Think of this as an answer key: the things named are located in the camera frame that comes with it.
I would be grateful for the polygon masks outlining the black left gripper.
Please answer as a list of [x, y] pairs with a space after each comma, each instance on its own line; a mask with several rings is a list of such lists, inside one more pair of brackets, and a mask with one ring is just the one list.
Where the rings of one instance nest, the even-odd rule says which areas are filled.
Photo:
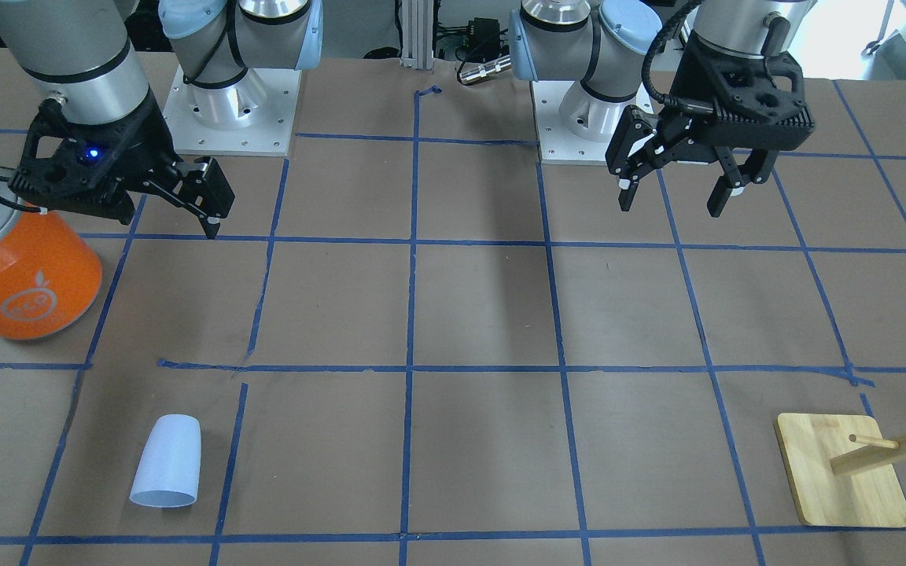
[[[641, 176], [636, 171], [645, 161], [655, 167], [673, 160], [718, 161], [724, 173], [707, 208], [719, 218], [727, 201], [748, 184], [766, 183], [775, 151], [795, 150], [815, 131], [803, 72], [787, 51], [752, 60], [721, 53], [692, 35], [664, 94], [650, 80], [662, 44], [650, 44], [641, 72], [647, 92], [664, 104], [658, 121], [639, 106], [625, 106], [607, 146], [607, 168], [618, 177], [618, 203], [622, 211], [632, 208]], [[744, 164], [735, 161], [734, 148], [752, 149]]]

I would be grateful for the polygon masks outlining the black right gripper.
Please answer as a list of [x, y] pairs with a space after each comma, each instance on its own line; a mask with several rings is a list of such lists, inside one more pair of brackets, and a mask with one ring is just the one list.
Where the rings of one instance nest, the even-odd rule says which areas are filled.
[[54, 97], [41, 101], [9, 182], [18, 197], [128, 225], [135, 214], [129, 193], [141, 191], [186, 208], [208, 239], [217, 237], [236, 194], [216, 158], [180, 161], [154, 92], [107, 124], [69, 122], [62, 110]]

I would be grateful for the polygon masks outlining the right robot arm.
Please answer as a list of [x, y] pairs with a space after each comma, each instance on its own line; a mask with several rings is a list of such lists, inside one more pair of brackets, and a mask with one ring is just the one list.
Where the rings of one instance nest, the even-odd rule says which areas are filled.
[[[320, 1], [158, 1], [186, 112], [211, 137], [279, 118], [263, 69], [302, 72], [322, 57]], [[0, 1], [0, 39], [40, 100], [0, 208], [129, 225], [133, 194], [166, 201], [213, 240], [236, 196], [212, 140], [188, 149], [112, 1]]]

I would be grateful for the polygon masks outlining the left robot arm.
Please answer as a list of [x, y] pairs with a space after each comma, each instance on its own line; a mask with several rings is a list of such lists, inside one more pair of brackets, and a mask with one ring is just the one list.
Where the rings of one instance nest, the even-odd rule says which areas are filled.
[[522, 1], [507, 38], [521, 80], [576, 80], [622, 107], [605, 153], [629, 211], [639, 183], [672, 162], [720, 164], [720, 216], [778, 154], [815, 131], [791, 40], [812, 1], [687, 1], [661, 20], [641, 1]]

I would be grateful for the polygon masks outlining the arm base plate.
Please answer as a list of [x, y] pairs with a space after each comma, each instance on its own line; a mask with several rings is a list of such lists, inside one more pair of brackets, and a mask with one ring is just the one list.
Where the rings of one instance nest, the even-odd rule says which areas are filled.
[[187, 85], [182, 76], [177, 69], [163, 107], [177, 153], [288, 156], [302, 72], [249, 69], [221, 90]]
[[637, 106], [652, 114], [652, 100], [643, 86], [622, 103], [596, 99], [578, 80], [539, 80], [531, 87], [543, 164], [603, 166], [622, 111]]

